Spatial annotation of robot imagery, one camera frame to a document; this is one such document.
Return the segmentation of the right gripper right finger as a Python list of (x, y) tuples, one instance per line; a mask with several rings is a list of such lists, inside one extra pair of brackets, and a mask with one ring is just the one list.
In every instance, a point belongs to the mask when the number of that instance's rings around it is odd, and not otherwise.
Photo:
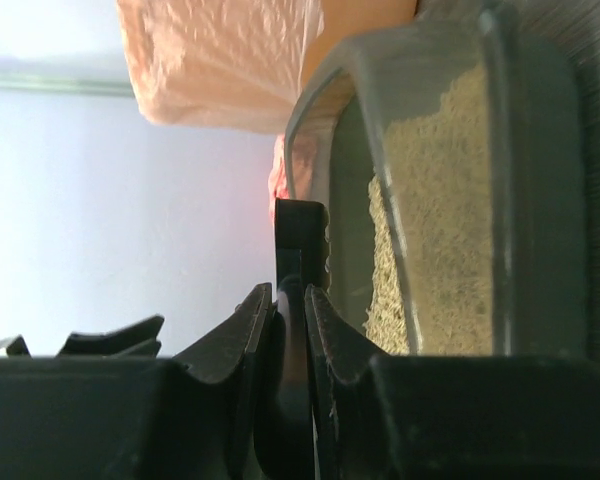
[(349, 325), (321, 288), (305, 293), (314, 445), (321, 479), (361, 479), (369, 470), (365, 429), (373, 418), (369, 360), (380, 352)]

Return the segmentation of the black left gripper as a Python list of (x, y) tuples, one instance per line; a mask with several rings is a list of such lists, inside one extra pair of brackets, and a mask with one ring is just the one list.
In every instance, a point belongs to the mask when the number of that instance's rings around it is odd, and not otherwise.
[[(99, 334), (71, 333), (56, 357), (151, 357), (161, 349), (158, 335), (163, 326), (163, 317), (154, 315), (124, 328)], [(31, 357), (22, 335), (0, 340), (0, 358)]]

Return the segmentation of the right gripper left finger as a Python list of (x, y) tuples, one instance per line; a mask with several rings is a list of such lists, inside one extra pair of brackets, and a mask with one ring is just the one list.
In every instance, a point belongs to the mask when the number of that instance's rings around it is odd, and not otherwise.
[(184, 428), (194, 479), (258, 479), (254, 417), (272, 320), (272, 286), (256, 285), (234, 313), (175, 355), (187, 375)]

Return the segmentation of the black slotted litter scoop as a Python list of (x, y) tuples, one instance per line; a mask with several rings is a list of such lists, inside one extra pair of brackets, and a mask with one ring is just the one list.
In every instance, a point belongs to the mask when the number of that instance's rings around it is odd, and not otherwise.
[(275, 205), (276, 301), (256, 408), (254, 446), (267, 479), (315, 477), (305, 291), (325, 286), (326, 210), (319, 202)]

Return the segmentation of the dark green litter box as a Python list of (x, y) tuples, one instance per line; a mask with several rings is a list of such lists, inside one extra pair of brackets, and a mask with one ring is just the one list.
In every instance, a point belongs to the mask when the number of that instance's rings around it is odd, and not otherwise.
[(342, 299), (351, 267), (367, 259), (341, 220), (342, 192), (369, 206), (378, 177), (402, 302), (410, 304), (406, 239), (393, 197), (389, 126), (429, 115), (451, 81), (486, 73), (492, 206), (491, 355), (582, 358), (587, 340), (584, 166), (578, 93), (565, 56), (523, 32), (514, 6), (465, 1), (447, 18), (350, 37), (323, 61), (286, 134), (332, 127), (331, 269)]

